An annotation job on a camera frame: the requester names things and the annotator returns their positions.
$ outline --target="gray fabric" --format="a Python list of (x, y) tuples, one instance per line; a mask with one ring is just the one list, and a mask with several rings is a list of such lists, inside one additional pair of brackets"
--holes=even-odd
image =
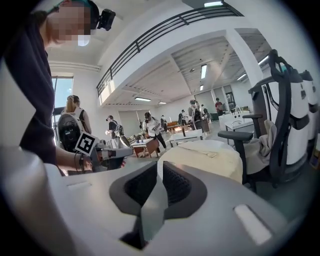
[(244, 145), (247, 174), (254, 174), (269, 165), (270, 152), (277, 135), (277, 127), (270, 120), (264, 121), (267, 134), (254, 138)]

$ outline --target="black railing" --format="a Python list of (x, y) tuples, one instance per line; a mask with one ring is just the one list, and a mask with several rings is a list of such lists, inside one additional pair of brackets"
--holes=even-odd
[(227, 3), (223, 3), (221, 6), (203, 7), (198, 9), (192, 9), (155, 25), (147, 32), (139, 36), (133, 41), (112, 63), (109, 69), (105, 72), (99, 84), (97, 85), (98, 96), (102, 93), (107, 84), (113, 79), (119, 70), (128, 63), (134, 56), (140, 53), (144, 48), (150, 45), (158, 38), (174, 31), (183, 26), (188, 26), (194, 22), (202, 21), (205, 19), (212, 19), (218, 17), (228, 16), (243, 16), (240, 12), (235, 10)]

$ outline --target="black chair armrest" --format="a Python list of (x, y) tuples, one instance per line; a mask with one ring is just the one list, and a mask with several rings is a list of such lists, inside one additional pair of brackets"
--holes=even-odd
[(234, 141), (250, 141), (254, 135), (251, 132), (222, 130), (218, 132), (218, 136)]
[(262, 114), (246, 114), (246, 115), (243, 115), (242, 118), (258, 119), (258, 118), (262, 118)]
[(255, 130), (255, 135), (256, 138), (259, 139), (261, 136), (261, 130), (260, 130), (260, 126), (259, 126), (259, 118), (262, 118), (262, 114), (246, 114), (243, 115), (242, 118), (251, 118), (253, 121), (253, 125), (254, 125), (254, 130)]
[(243, 141), (249, 141), (254, 136), (251, 132), (240, 132), (240, 131), (219, 131), (218, 136), (221, 138), (233, 140), (235, 150), (239, 153), (242, 160), (242, 184), (246, 184), (247, 181), (247, 160), (246, 152)]

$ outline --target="black mesh panel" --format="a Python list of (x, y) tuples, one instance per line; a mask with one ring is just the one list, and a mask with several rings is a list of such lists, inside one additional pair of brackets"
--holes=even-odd
[(154, 165), (151, 170), (144, 171), (140, 175), (129, 180), (124, 185), (124, 191), (142, 207), (150, 196), (156, 183), (157, 165)]
[(163, 185), (168, 195), (169, 207), (185, 199), (191, 191), (190, 181), (165, 165), (163, 166)]

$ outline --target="chair backrest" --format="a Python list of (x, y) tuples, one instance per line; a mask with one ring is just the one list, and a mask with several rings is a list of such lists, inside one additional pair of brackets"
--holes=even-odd
[(274, 122), (277, 134), (270, 153), (270, 173), (281, 177), (288, 168), (295, 168), (305, 158), (308, 144), (308, 100), (302, 78), (276, 50), (269, 53), (271, 76), (249, 90), (255, 114)]

